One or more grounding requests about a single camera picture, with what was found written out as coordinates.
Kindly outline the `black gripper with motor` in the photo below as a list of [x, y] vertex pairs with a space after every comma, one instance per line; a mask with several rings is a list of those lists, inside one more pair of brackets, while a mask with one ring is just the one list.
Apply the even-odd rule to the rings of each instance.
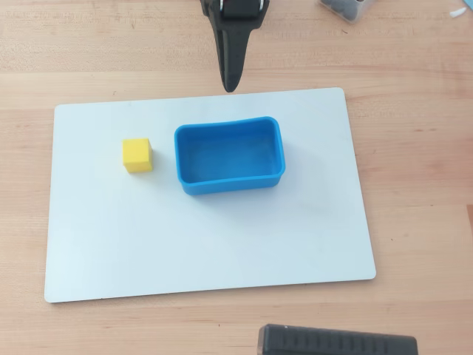
[[261, 27], [267, 3], [263, 0], [222, 0], [216, 10], [214, 1], [201, 0], [200, 3], [214, 32], [222, 84], [227, 92], [233, 92], [242, 76], [250, 34]]

